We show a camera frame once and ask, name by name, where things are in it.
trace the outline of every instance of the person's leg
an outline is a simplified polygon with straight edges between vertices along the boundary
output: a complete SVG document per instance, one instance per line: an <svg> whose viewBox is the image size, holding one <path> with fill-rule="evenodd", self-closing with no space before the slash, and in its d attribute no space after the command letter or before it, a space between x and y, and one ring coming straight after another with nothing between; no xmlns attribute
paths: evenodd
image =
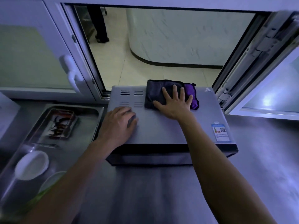
<svg viewBox="0 0 299 224"><path fill-rule="evenodd" d="M98 5L87 5L88 13L97 31L96 40L99 43L109 41L102 11Z"/></svg>

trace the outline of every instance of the metal tray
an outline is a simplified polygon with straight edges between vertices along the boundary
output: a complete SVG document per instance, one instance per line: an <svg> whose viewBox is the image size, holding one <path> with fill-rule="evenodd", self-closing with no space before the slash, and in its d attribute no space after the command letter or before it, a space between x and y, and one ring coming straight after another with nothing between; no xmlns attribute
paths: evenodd
<svg viewBox="0 0 299 224"><path fill-rule="evenodd" d="M45 146L40 138L47 126L49 112L53 109L71 111L78 118L70 136L65 139L50 139L55 146ZM95 138L104 108L47 104L32 130L0 174L1 213L13 213L34 198L42 183L53 173L68 170ZM14 169L18 161L34 150L41 150L49 156L50 164L45 173L30 181L17 180Z"/></svg>

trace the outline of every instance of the white bowl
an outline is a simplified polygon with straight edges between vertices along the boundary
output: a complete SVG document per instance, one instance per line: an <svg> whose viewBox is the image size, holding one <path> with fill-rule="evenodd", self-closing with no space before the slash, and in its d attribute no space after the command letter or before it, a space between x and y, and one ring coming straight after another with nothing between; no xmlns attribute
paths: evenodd
<svg viewBox="0 0 299 224"><path fill-rule="evenodd" d="M45 152L33 151L23 156L15 168L15 176L19 180L32 180L46 171L49 157Z"/></svg>
<svg viewBox="0 0 299 224"><path fill-rule="evenodd" d="M45 189L49 188L50 186L54 185L64 174L66 171L58 171L52 174L47 180L44 181L42 186L40 187L38 193L44 191Z"/></svg>

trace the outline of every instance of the curved counter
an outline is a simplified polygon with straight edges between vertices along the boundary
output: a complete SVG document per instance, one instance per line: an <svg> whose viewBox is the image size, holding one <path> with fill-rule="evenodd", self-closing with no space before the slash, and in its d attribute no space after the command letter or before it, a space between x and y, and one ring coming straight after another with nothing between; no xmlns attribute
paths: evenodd
<svg viewBox="0 0 299 224"><path fill-rule="evenodd" d="M131 51L155 65L222 67L253 13L126 9Z"/></svg>

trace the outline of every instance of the hand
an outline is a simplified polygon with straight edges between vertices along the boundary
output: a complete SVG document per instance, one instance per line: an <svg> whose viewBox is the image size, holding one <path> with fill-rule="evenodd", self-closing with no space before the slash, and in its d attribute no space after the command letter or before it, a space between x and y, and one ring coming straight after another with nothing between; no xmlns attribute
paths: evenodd
<svg viewBox="0 0 299 224"><path fill-rule="evenodd" d="M192 103L193 96L190 95L185 102L185 89L181 87L181 95L178 98L178 91L176 85L173 86L173 99L169 96L166 89L162 88L163 95L166 99L166 105L162 105L158 101L153 101L154 106L160 110L167 118L179 120L190 112L190 105Z"/></svg>
<svg viewBox="0 0 299 224"><path fill-rule="evenodd" d="M96 147L105 147L105 150L108 149L105 152L108 153L107 156L132 135L138 119L134 119L127 128L129 119L136 115L130 110L130 107L116 107L113 111L108 112L103 120L98 137L92 144Z"/></svg>

